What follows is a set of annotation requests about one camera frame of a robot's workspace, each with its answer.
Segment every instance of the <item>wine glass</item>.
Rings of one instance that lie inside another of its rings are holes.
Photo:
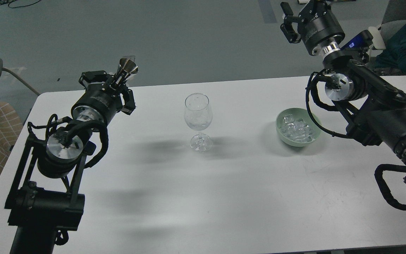
[[[198,152],[208,151],[213,146],[211,138],[201,133],[213,120],[209,99],[203,93],[193,93],[185,100],[184,119],[187,126],[199,133],[190,140],[190,147]]]

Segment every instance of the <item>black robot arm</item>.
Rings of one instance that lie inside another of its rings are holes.
[[[310,116],[312,116],[309,108],[311,94],[317,106],[342,114],[347,121],[346,134],[332,132],[315,123],[330,135],[351,138],[364,146],[378,146],[384,142],[406,165],[406,93],[393,87],[364,66],[364,61],[361,61],[364,58],[358,58],[364,56],[364,48],[370,45],[372,38],[370,34],[362,32],[357,37],[363,43],[351,40],[346,44],[348,47],[340,48],[338,44],[344,39],[345,34],[326,1],[311,0],[298,16],[293,16],[288,3],[282,2],[281,6],[285,14],[281,30],[288,41],[297,43],[301,39],[310,55],[322,56],[325,69],[313,73],[307,86],[306,101]],[[297,32],[293,29],[292,23],[297,23]],[[353,54],[352,51],[355,50],[352,48],[347,50],[353,45],[358,45],[357,49],[361,54]],[[318,82],[325,82],[325,93],[333,105],[321,102],[317,90]],[[366,96],[366,101],[360,108],[350,103]],[[391,198],[385,194],[386,183],[382,180],[380,172],[391,169],[393,167],[380,166],[376,173],[377,183],[387,201]]]
[[[136,73],[137,65],[127,58],[120,59],[114,75],[106,71],[84,72],[79,82],[86,91],[72,107],[72,118],[58,119],[53,114],[45,126],[28,123],[29,136],[5,203],[5,208],[11,210],[9,225],[18,226],[11,254],[50,254],[54,244],[68,241],[68,230],[78,229],[84,212],[84,195],[78,194],[82,174],[108,151],[107,126],[115,114],[134,111],[134,97],[126,82]],[[37,138],[32,129],[45,129],[45,140]],[[96,149],[89,141],[93,132],[99,133],[101,149],[86,163],[87,156]],[[32,158],[21,182],[29,153]],[[45,177],[61,179],[66,191],[45,190],[31,181],[36,164]],[[69,183],[67,175],[73,169]]]

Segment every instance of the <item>white table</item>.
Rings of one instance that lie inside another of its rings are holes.
[[[386,79],[406,92],[406,77]],[[406,212],[385,203],[374,179],[379,164],[401,164],[390,148],[325,133],[301,149],[279,140],[275,117],[305,107],[306,82],[132,88],[137,109],[109,125],[108,153],[83,175],[79,229],[54,253],[281,253],[406,244]],[[194,92],[207,94],[213,108],[204,132],[214,148],[207,153],[189,148],[195,132],[185,124],[184,99]],[[42,125],[53,113],[70,115],[82,93],[44,93],[28,120]],[[324,126],[344,131],[340,113],[312,108]],[[24,129],[0,177],[0,253],[8,253],[16,231],[3,207],[26,136]],[[406,203],[403,176],[385,179]],[[60,180],[36,170],[31,179],[63,191]]]

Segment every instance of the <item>bowl of ice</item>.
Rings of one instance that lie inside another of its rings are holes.
[[[290,146],[307,146],[316,141],[322,131],[303,108],[288,108],[281,111],[275,123],[278,136]]]

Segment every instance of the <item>gray floor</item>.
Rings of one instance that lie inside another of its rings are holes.
[[[303,43],[287,43],[279,28],[280,1],[270,0],[263,11],[261,1],[44,0],[26,8],[0,6],[0,57],[42,93],[79,90],[82,72],[115,71],[128,55],[136,56],[140,70],[130,86],[293,77],[322,69],[322,59],[309,56]],[[289,2],[295,13],[303,6]],[[380,24],[387,3],[337,2],[332,9],[350,39]],[[0,100],[22,119],[35,98],[3,74]],[[406,247],[345,253],[406,253]]]

